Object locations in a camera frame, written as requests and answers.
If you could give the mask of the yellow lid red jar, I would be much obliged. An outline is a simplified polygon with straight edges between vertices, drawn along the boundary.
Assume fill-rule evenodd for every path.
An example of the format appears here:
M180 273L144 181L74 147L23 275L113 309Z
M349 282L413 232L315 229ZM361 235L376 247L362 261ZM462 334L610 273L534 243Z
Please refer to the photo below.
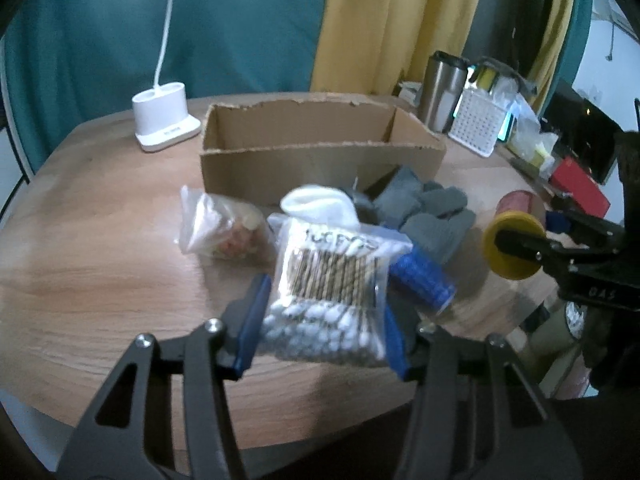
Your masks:
M530 278L541 267L530 242L546 236L542 199L524 190L506 194L498 201L494 218L483 234L483 255L489 269L511 281Z

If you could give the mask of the grey gloves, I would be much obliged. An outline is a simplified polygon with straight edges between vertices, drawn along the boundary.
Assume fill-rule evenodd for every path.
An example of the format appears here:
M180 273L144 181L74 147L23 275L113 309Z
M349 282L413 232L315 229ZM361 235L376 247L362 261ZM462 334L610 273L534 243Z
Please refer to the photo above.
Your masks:
M476 214L468 196L455 186L424 182L407 166L401 166L363 192L348 188L362 222L377 224L407 235L441 266L452 259Z

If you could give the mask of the blue tissue pack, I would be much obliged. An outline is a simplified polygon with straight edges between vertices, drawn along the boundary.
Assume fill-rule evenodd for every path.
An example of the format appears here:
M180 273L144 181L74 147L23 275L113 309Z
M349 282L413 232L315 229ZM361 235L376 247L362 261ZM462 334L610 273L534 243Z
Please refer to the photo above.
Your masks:
M418 246L390 265L390 278L435 312L448 308L457 291L440 265Z

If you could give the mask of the cotton swab bag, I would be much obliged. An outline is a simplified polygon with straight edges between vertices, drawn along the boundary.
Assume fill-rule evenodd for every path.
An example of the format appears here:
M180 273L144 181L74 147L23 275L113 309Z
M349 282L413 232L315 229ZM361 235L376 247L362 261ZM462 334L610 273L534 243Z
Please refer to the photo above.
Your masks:
M385 365L388 276L411 252L408 237L382 226L288 218L278 248L258 352L281 361Z

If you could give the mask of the white socks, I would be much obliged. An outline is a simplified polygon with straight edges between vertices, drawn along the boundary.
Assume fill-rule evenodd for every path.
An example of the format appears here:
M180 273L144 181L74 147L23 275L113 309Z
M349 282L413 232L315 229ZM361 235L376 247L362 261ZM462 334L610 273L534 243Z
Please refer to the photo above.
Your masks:
M315 184L294 188L281 198L280 208L291 217L311 223L354 230L360 228L354 203L338 188Z

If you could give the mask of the clear bag of snacks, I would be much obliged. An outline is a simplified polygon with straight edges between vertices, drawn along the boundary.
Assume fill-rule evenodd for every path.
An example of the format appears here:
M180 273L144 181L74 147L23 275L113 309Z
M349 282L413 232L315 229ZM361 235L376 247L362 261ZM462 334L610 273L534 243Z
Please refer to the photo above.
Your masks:
M273 232L253 204L186 185L180 188L180 202L177 244L183 255L263 263L276 258Z

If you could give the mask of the red box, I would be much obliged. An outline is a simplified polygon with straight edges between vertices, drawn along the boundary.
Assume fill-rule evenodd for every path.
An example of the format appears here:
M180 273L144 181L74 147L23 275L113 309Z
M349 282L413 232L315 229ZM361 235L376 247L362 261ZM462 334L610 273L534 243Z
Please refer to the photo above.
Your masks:
M603 219L611 207L597 183L573 157L567 156L560 161L549 182L558 190L570 193L570 197L585 214Z

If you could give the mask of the clear plastic bags pile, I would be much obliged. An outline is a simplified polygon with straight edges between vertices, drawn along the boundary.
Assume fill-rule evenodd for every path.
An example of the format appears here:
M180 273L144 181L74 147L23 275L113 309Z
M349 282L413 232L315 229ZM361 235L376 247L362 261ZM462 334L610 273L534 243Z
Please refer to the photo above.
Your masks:
M506 148L538 170L551 166L553 149L559 135L542 130L537 114L518 92L518 82L512 77L499 74L490 95L497 104L508 107L512 125L506 137Z

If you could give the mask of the black monitor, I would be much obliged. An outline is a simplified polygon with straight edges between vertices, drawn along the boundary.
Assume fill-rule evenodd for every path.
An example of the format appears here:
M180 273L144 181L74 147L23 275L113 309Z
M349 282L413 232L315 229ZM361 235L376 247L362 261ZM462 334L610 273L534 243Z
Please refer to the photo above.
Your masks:
M616 159L620 125L564 79L556 85L542 118L593 180L605 184Z

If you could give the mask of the white perforated basket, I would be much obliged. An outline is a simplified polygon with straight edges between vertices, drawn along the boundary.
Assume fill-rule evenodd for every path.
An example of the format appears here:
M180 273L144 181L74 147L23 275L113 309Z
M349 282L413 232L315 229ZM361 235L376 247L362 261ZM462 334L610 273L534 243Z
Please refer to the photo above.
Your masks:
M482 89L464 89L447 136L478 156L489 157L513 101L496 100Z

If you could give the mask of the stainless steel tumbler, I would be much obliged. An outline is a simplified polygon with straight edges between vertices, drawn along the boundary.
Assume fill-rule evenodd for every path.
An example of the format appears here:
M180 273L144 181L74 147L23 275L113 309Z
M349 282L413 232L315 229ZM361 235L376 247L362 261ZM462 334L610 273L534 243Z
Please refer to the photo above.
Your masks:
M423 76L418 117L428 130L443 133L452 122L452 115L468 76L469 63L444 51L435 51L428 59Z

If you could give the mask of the yellow curtain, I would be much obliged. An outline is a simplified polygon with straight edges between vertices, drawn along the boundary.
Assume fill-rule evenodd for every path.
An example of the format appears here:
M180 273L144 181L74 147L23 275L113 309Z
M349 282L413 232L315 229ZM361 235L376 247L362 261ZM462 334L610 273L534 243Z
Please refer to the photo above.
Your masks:
M390 94L423 78L436 51L458 56L480 0L326 0L312 91Z

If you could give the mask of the cardboard box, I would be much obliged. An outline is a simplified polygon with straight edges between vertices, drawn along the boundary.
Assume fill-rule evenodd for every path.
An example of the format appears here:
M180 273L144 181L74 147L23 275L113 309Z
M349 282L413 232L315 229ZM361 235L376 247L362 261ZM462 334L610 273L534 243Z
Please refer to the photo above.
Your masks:
M210 194L273 206L305 184L365 190L400 166L431 180L446 151L392 96L239 94L207 111L201 172Z

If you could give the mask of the white desk lamp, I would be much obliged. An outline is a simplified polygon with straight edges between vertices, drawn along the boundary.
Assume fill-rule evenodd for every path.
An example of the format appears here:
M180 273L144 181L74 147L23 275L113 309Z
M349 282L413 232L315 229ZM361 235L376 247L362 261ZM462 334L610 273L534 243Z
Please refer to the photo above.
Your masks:
M160 83L164 67L174 1L166 1L160 53L155 65L152 86L131 98L134 112L134 137L145 153L157 153L196 136L201 121L190 114L183 82Z

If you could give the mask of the teal curtain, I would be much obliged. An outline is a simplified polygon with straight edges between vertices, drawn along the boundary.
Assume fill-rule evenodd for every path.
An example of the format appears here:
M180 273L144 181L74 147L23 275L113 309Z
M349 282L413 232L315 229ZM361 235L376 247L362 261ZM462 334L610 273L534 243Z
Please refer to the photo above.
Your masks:
M189 98L306 91L326 0L25 0L3 37L6 94L39 168L73 128L180 81Z

